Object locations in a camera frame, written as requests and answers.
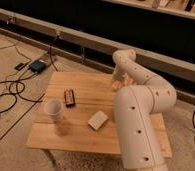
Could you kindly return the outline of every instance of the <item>black device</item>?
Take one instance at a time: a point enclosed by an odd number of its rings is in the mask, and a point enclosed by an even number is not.
[[[27,63],[20,63],[20,64],[18,64],[16,67],[15,67],[15,69],[17,70],[17,71],[21,71],[25,66],[27,66]]]
[[[46,64],[40,60],[35,60],[29,65],[29,69],[32,72],[41,73],[46,68]]]
[[[55,56],[52,56],[52,62],[54,62],[56,60]],[[36,72],[36,73],[41,73],[43,70],[46,69],[46,67],[48,67],[49,65],[51,65],[51,59],[50,59],[50,54],[45,53],[44,55],[42,55],[39,59],[35,60],[34,62],[32,62],[29,65],[29,69],[32,72]]]

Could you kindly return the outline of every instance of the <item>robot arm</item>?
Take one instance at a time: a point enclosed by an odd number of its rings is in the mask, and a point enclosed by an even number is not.
[[[125,74],[137,85],[121,88],[115,96],[115,120],[125,169],[167,171],[150,120],[150,114],[171,108],[176,102],[174,87],[156,73],[134,62],[134,50],[113,54],[116,68],[113,79]]]

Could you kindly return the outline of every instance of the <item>floor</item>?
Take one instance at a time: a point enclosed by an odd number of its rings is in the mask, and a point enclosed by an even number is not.
[[[0,47],[11,45],[11,38],[0,35]],[[36,59],[44,51],[24,44],[17,45],[20,52],[26,56]],[[57,57],[56,66],[60,71],[78,72],[100,72],[84,65],[72,62],[62,57]],[[20,62],[27,60],[17,54],[14,47],[0,50],[0,81],[5,80],[7,75],[15,73],[14,67]],[[44,91],[47,82],[54,71],[49,67],[41,75],[32,80],[26,81],[25,96],[37,99]],[[10,79],[17,78],[18,73]],[[11,97],[4,97],[0,100],[0,110],[5,109],[13,102]],[[19,119],[24,112],[32,105],[30,102],[18,100],[17,105],[2,114],[0,117],[0,137]],[[0,141],[0,170],[1,171],[120,171],[123,170],[119,156],[52,151],[58,165],[53,167],[44,153],[40,150],[27,149],[25,143],[30,132],[34,119],[36,105],[28,112],[18,124]],[[170,171],[195,171],[195,145],[193,142],[193,129],[191,124],[194,106],[182,101],[171,110],[164,112],[164,120],[168,131],[169,140],[173,152],[171,159],[166,159]]]

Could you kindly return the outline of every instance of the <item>table leg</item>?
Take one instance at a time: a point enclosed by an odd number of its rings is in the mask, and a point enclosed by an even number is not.
[[[42,149],[42,151],[45,153],[45,155],[52,162],[52,165],[55,166],[56,165],[56,160],[55,160],[54,156],[52,155],[52,153],[50,152],[50,150],[44,150],[44,149]]]

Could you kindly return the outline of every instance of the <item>table top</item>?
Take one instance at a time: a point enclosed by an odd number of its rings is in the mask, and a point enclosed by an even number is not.
[[[119,140],[113,117],[114,92],[110,74],[55,72],[48,84],[43,102],[36,113],[27,141],[27,147],[50,150],[120,154]],[[44,105],[50,99],[64,100],[64,91],[73,89],[76,106],[66,108],[59,122],[44,114]],[[94,131],[87,123],[97,111],[103,111],[109,120]],[[162,114],[151,115],[164,157],[171,157],[171,148]]]

